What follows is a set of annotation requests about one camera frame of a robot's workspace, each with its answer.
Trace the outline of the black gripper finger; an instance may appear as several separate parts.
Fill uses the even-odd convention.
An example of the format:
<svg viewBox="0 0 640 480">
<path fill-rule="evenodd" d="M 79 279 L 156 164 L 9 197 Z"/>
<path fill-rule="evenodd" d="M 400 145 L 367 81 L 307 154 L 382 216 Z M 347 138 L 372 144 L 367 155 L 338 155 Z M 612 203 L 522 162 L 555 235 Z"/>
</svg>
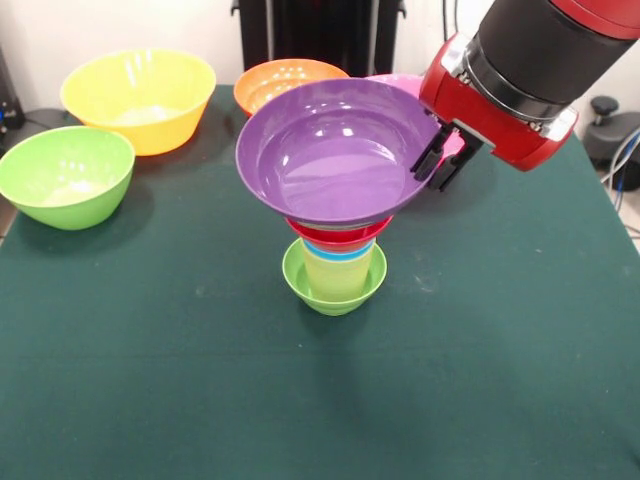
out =
<svg viewBox="0 0 640 480">
<path fill-rule="evenodd" d="M 439 164 L 429 181 L 430 190 L 444 191 L 466 163 L 482 148 L 479 140 L 466 141 L 455 154 L 446 156 Z"/>
<path fill-rule="evenodd" d="M 410 171 L 415 180 L 426 180 L 437 167 L 442 157 L 443 147 L 453 130 L 451 124 L 442 126 L 420 154 Z"/>
</svg>

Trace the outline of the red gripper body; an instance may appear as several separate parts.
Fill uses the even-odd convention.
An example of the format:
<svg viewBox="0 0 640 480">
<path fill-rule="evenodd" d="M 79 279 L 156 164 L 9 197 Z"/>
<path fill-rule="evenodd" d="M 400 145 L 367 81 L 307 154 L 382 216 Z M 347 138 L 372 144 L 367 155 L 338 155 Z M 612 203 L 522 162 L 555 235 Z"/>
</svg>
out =
<svg viewBox="0 0 640 480">
<path fill-rule="evenodd" d="M 551 120 L 533 120 L 508 110 L 473 83 L 467 62 L 470 52 L 470 38 L 461 33 L 450 38 L 426 71 L 420 100 L 443 123 L 483 141 L 512 167 L 536 168 L 569 138 L 577 111 L 566 107 Z"/>
</svg>

